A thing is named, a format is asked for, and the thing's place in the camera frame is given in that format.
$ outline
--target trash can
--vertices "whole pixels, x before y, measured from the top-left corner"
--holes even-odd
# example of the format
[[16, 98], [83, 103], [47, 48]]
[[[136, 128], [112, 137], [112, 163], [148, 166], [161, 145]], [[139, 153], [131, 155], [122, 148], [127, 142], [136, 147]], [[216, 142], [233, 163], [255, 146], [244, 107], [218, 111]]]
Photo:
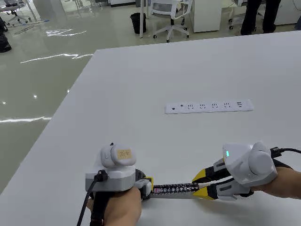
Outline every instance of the trash can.
[[4, 21], [0, 17], [0, 34], [3, 32], [7, 32], [7, 31], [8, 31], [8, 28], [6, 27]]
[[[140, 33], [140, 13], [134, 13], [130, 16], [133, 22], [134, 32], [136, 34]], [[146, 32], [146, 14], [143, 14], [143, 33]]]
[[3, 33], [0, 33], [0, 53], [5, 53], [11, 50], [11, 46], [8, 42], [8, 39]]

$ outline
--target hand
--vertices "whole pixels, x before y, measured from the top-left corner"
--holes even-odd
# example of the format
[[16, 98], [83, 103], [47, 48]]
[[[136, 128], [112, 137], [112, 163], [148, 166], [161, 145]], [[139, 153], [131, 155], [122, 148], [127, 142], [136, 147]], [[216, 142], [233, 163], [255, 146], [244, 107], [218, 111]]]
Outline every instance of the hand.
[[[89, 199], [87, 207], [92, 211], [93, 200]], [[134, 226], [141, 215], [141, 196], [138, 188], [119, 192], [110, 198], [104, 212], [105, 226]]]
[[281, 198], [301, 199], [301, 173], [286, 167], [277, 167], [278, 176], [269, 184], [252, 187]]

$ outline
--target power strip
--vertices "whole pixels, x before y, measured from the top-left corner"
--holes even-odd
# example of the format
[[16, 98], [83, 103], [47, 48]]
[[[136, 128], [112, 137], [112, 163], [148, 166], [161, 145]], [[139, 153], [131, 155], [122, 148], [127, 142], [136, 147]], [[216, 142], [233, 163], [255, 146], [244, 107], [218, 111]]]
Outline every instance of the power strip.
[[237, 112], [252, 111], [254, 106], [251, 100], [232, 100], [232, 101], [204, 101], [167, 104], [166, 114], [179, 113], [203, 113], [203, 112]]

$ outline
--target person's leg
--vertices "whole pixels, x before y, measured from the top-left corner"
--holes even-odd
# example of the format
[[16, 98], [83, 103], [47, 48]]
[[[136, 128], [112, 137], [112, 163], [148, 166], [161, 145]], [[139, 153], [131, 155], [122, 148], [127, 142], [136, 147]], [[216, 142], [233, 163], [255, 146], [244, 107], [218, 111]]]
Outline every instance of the person's leg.
[[241, 27], [241, 35], [249, 35], [255, 29], [257, 10], [261, 0], [248, 0], [246, 6], [246, 16]]
[[276, 29], [274, 22], [281, 0], [266, 0], [266, 2], [262, 29], [264, 33], [272, 33]]

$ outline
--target wrist strap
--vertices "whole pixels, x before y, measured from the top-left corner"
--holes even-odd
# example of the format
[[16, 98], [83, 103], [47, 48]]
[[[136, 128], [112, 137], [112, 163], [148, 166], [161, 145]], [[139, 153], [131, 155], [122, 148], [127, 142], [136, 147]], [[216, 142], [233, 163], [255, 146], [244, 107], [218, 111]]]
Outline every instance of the wrist strap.
[[104, 212], [113, 195], [114, 192], [96, 192], [90, 226], [103, 226]]
[[273, 162], [274, 162], [275, 167], [286, 167], [286, 168], [292, 169], [292, 167], [290, 167], [290, 166], [288, 166], [288, 165], [286, 165], [286, 164], [284, 164], [284, 163], [282, 163], [282, 162], [280, 162], [276, 159], [273, 159]]

